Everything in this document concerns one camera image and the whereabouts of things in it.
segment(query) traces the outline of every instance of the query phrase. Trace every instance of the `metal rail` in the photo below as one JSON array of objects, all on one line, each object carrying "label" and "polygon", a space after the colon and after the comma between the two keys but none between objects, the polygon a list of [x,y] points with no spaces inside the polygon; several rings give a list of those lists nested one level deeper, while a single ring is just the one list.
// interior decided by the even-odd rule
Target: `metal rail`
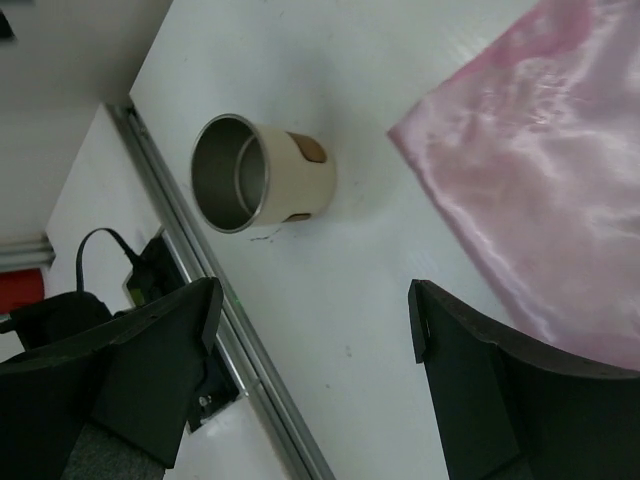
[{"label": "metal rail", "polygon": [[335,480],[176,182],[134,108],[109,107],[185,279],[215,276],[225,292],[217,341],[242,394],[262,411],[297,478]]},{"label": "metal rail", "polygon": [[46,237],[0,243],[0,273],[50,266],[54,258]]}]

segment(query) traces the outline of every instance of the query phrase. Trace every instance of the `cup rim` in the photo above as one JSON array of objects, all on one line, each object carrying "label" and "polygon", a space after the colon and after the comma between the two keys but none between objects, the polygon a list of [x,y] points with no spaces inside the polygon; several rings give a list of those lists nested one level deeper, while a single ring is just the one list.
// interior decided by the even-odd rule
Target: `cup rim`
[{"label": "cup rim", "polygon": [[[209,127],[211,127],[214,123],[219,122],[220,120],[226,120],[226,119],[232,119],[232,120],[237,120],[239,122],[241,122],[242,124],[244,124],[246,127],[249,128],[249,130],[251,130],[251,133],[253,134],[253,136],[257,139],[258,144],[260,145],[260,150],[262,151],[262,157],[264,159],[264,188],[262,190],[262,196],[260,197],[260,203],[258,204],[255,212],[253,212],[253,215],[251,215],[251,217],[249,217],[249,219],[243,223],[242,225],[240,225],[237,228],[234,229],[225,229],[225,228],[221,228],[217,225],[215,225],[214,223],[212,223],[207,216],[204,214],[204,212],[202,211],[202,208],[200,207],[200,203],[198,202],[198,199],[196,197],[196,192],[195,192],[195,188],[193,186],[193,164],[194,164],[194,160],[195,160],[195,153],[196,150],[198,148],[198,144],[200,143],[200,140],[202,139],[202,136],[205,134],[205,132],[207,131],[207,129],[209,129]],[[218,115],[217,117],[214,117],[213,119],[209,120],[200,130],[200,132],[198,133],[198,136],[196,137],[195,142],[193,143],[193,147],[191,149],[191,164],[190,164],[190,168],[189,168],[189,173],[190,173],[190,180],[191,180],[191,198],[193,199],[193,202],[195,203],[196,207],[198,207],[198,211],[200,212],[200,215],[202,216],[202,218],[204,218],[204,221],[207,225],[209,225],[211,228],[213,228],[214,230],[220,232],[220,233],[238,233],[241,232],[243,230],[246,230],[247,228],[249,228],[251,225],[254,224],[254,222],[256,221],[256,219],[260,216],[260,213],[262,212],[262,209],[264,207],[264,204],[266,203],[266,199],[267,199],[267,195],[269,193],[269,187],[271,182],[269,181],[269,177],[270,177],[270,165],[271,165],[271,159],[269,158],[269,154],[267,152],[267,149],[265,148],[264,145],[264,141],[262,140],[262,136],[260,135],[260,133],[258,132],[258,129],[255,127],[255,125],[246,117],[243,117],[242,115],[238,115],[236,113],[224,113],[222,115]]]}]

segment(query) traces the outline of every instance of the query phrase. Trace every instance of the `white table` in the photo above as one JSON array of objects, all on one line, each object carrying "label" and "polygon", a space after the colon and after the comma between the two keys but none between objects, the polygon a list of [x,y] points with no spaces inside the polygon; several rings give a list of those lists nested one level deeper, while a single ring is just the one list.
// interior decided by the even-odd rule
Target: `white table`
[{"label": "white table", "polygon": [[508,318],[385,132],[532,4],[175,0],[131,92],[193,209],[190,153],[219,114],[335,154],[324,217],[201,227],[338,479],[447,478],[413,357],[410,280]]}]

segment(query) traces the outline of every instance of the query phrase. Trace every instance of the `stainless steel cup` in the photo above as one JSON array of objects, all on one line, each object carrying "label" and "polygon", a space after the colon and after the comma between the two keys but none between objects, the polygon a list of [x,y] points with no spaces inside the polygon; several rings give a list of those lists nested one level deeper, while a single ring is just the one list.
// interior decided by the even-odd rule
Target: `stainless steel cup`
[{"label": "stainless steel cup", "polygon": [[336,167],[313,138],[229,114],[200,133],[191,182],[207,222],[235,233],[317,215],[333,197]]}]

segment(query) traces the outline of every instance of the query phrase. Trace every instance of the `pink satin cloth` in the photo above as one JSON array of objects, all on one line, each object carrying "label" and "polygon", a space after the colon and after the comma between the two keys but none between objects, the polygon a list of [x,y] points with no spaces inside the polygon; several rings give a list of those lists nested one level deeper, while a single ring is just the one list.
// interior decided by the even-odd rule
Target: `pink satin cloth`
[{"label": "pink satin cloth", "polygon": [[640,370],[640,1],[540,2],[389,135],[516,328]]}]

